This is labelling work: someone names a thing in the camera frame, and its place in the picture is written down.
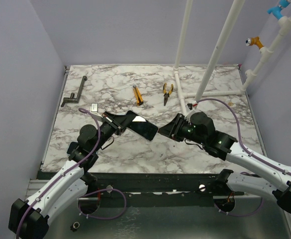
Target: pvc pipe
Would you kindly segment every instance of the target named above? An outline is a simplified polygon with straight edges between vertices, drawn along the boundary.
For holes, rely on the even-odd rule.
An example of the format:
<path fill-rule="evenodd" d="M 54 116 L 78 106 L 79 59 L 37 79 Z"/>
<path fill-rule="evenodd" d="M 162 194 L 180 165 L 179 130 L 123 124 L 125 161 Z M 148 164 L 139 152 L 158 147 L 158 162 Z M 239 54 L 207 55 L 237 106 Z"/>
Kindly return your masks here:
<path fill-rule="evenodd" d="M 210 76 L 213 73 L 213 70 L 215 69 L 215 65 L 220 57 L 221 52 L 224 49 L 224 46 L 228 40 L 228 37 L 231 33 L 231 30 L 234 27 L 234 24 L 237 20 L 237 17 L 239 15 L 244 3 L 245 3 L 245 0 L 234 0 L 233 4 L 231 6 L 231 9 L 228 13 L 224 27 L 221 30 L 221 33 L 220 33 L 220 36 L 217 40 L 213 54 L 211 55 L 207 69 L 204 73 L 202 82 L 201 82 L 199 89 L 196 93 L 196 96 L 195 96 L 196 101 L 200 100 L 201 97 L 203 96 L 203 92 L 204 92 L 204 90 L 209 82 Z"/>
<path fill-rule="evenodd" d="M 241 95 L 244 92 L 242 90 L 237 91 L 205 91 L 203 96 L 231 96 L 231 95 Z M 183 93 L 185 98 L 195 97 L 196 93 Z"/>
<path fill-rule="evenodd" d="M 257 74 L 259 73 L 259 71 L 263 67 L 264 63 L 266 63 L 268 61 L 268 59 L 273 54 L 274 50 L 280 44 L 281 40 L 284 38 L 285 35 L 287 35 L 289 33 L 290 30 L 291 30 L 291 16 L 288 17 L 288 19 L 281 26 L 278 35 L 273 40 L 273 42 L 271 43 L 270 47 L 267 49 L 267 52 L 265 52 L 262 55 L 260 61 L 258 62 L 256 68 L 253 70 L 252 74 L 248 74 L 247 75 L 246 82 L 242 86 L 241 90 L 245 91 L 247 89 L 247 87 L 254 81 L 254 79 L 256 78 Z"/>
<path fill-rule="evenodd" d="M 184 94 L 183 94 L 183 91 L 181 88 L 178 70 L 174 71 L 174 77 L 175 77 L 175 81 L 176 81 L 176 85 L 177 85 L 177 95 L 178 95 L 178 97 L 180 99 L 180 103 L 181 103 L 182 114 L 186 115 L 187 111 L 186 111 L 186 106 L 185 106 L 185 99 L 184 99 Z"/>
<path fill-rule="evenodd" d="M 187 2 L 186 2 L 185 13 L 184 13 L 182 29 L 181 29 L 181 36 L 180 36 L 180 40 L 179 40 L 179 46 L 177 48 L 177 54 L 176 54 L 175 65 L 174 65 L 175 70 L 177 70 L 179 68 L 179 65 L 180 65 L 181 54 L 182 54 L 183 47 L 184 47 L 187 25 L 189 24 L 192 3 L 193 3 L 193 0 L 187 0 Z"/>

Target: orange faucet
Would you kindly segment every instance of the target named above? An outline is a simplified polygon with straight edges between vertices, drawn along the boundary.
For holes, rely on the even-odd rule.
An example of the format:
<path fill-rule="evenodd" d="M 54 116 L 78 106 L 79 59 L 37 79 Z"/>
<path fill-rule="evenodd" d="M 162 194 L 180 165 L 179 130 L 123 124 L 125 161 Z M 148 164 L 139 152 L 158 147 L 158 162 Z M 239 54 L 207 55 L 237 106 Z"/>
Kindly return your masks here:
<path fill-rule="evenodd" d="M 246 40 L 246 46 L 252 46 L 252 45 L 256 45 L 258 46 L 259 50 L 264 47 L 263 44 L 260 42 L 259 37 L 251 37 L 251 38 L 247 38 Z"/>

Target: white marble tabletop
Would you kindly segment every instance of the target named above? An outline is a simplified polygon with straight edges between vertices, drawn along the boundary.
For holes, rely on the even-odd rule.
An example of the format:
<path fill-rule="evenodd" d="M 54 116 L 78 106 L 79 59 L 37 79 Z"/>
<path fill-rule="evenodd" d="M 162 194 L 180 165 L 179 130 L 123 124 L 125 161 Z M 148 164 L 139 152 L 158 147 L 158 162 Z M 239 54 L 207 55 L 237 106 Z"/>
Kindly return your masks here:
<path fill-rule="evenodd" d="M 204 74 L 205 67 L 180 67 L 180 79 L 184 92 L 195 92 Z M 101 65 L 71 66 L 63 97 L 71 92 L 77 95 L 82 76 L 87 76 L 78 104 L 59 107 L 48 151 L 42 165 L 44 172 L 58 171 L 68 159 L 69 143 L 77 141 L 79 130 L 86 124 L 95 125 L 79 107 L 89 109 L 91 103 L 98 103 L 99 113 L 108 111 L 124 114 L 128 110 L 144 116 L 161 127 L 181 112 L 177 89 L 163 106 L 163 84 L 174 84 L 172 66 L 147 65 Z M 132 86 L 137 85 L 144 104 L 136 106 Z M 207 91 L 237 90 L 242 85 L 237 67 L 217 67 L 207 86 Z M 233 103 L 242 130 L 243 142 L 257 152 L 262 152 L 246 96 L 217 97 Z M 199 109 L 214 121 L 219 131 L 237 137 L 237 126 L 231 112 L 217 102 L 202 102 Z M 115 142 L 106 150 L 98 152 L 99 159 L 90 172 L 120 173 L 218 173 L 224 168 L 245 171 L 244 168 L 209 156 L 196 146 L 175 142 L 157 134 L 148 142 L 136 134 L 126 131 L 115 136 Z"/>

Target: black smartphone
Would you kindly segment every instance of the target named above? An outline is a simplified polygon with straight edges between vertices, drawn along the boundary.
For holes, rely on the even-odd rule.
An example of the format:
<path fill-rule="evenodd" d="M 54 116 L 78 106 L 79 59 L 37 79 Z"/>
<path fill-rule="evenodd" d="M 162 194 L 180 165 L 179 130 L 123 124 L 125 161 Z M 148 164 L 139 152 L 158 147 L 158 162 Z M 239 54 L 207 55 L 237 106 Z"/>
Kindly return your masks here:
<path fill-rule="evenodd" d="M 126 115 L 135 116 L 133 122 L 128 125 L 128 129 L 136 132 L 138 135 L 148 141 L 152 141 L 154 139 L 154 136 L 159 131 L 159 128 L 156 125 L 148 122 L 145 118 L 139 116 L 133 111 L 128 111 Z"/>

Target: yellow-handled pliers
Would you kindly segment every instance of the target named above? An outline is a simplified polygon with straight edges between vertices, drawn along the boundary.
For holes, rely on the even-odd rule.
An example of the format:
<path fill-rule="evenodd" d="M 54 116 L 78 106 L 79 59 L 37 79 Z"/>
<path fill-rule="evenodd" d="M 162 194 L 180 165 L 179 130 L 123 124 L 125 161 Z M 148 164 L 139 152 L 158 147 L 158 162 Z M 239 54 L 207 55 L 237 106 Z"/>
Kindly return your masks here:
<path fill-rule="evenodd" d="M 163 93 L 164 93 L 164 106 L 166 105 L 166 102 L 168 100 L 168 98 L 170 97 L 172 91 L 173 91 L 173 84 L 171 84 L 171 89 L 169 92 L 166 91 L 166 84 L 167 83 L 164 83 L 164 86 L 163 86 Z"/>

